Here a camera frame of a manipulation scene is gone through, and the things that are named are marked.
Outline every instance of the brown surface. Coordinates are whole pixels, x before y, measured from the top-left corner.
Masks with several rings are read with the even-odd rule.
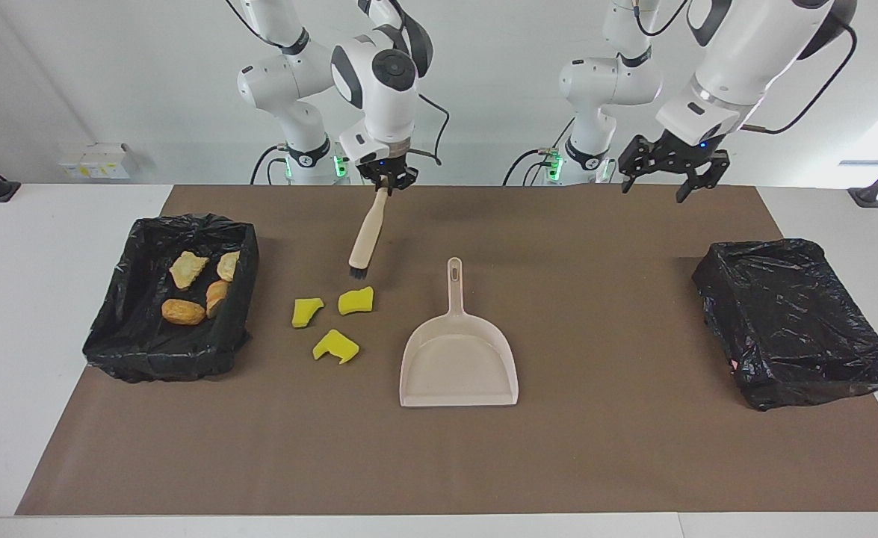
[[[236,370],[127,385],[87,370],[18,514],[878,511],[878,403],[747,408],[691,273],[713,241],[780,238],[753,188],[410,188],[386,209],[341,318],[369,188],[176,187],[165,214],[256,225],[262,261]],[[401,409],[409,335],[466,309],[515,354],[518,406]],[[295,297],[323,297],[312,327]],[[363,351],[309,351],[330,328]]]

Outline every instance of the black bag-covered box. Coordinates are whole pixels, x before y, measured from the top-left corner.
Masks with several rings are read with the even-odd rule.
[[[754,409],[878,391],[878,335],[817,243],[715,243],[693,279]]]
[[[183,251],[210,258],[196,282],[180,291],[169,269]],[[233,283],[213,320],[196,327],[170,324],[162,317],[166,299],[206,305],[206,289],[220,279],[220,256],[240,252]],[[233,368],[245,330],[259,249],[252,224],[217,215],[182,215],[139,219],[100,313],[83,346],[87,363],[130,383],[193,381]]]

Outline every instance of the dustpan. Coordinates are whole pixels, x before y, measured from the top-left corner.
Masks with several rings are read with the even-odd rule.
[[[508,340],[496,326],[466,314],[462,260],[448,260],[448,314],[419,326],[402,355],[402,406],[501,406],[518,402]]]

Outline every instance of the bread piece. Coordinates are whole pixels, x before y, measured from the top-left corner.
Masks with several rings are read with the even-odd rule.
[[[180,291],[190,289],[193,280],[202,273],[206,263],[209,263],[209,258],[200,258],[192,252],[183,251],[183,254],[179,255],[179,258],[170,267],[176,289]]]
[[[226,280],[217,280],[206,289],[206,317],[213,319],[220,311],[220,305],[226,300],[226,291],[229,289],[229,282]]]
[[[236,272],[236,262],[239,259],[239,252],[230,252],[221,256],[220,263],[216,266],[217,275],[227,282],[233,282],[233,273]]]
[[[178,326],[197,326],[206,319],[206,310],[189,300],[166,299],[162,311],[164,320]]]

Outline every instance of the yellow foam piece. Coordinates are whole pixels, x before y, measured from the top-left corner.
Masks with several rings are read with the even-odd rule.
[[[295,328],[308,326],[312,316],[315,316],[323,306],[326,306],[326,303],[323,303],[322,299],[297,299],[296,306],[292,309],[292,326]]]
[[[346,316],[356,312],[373,311],[374,295],[376,292],[371,287],[343,293],[339,296],[339,314]]]
[[[353,360],[359,352],[359,344],[354,343],[337,330],[330,330],[326,336],[312,348],[312,358],[319,360],[326,353],[339,358],[339,364],[343,365]]]

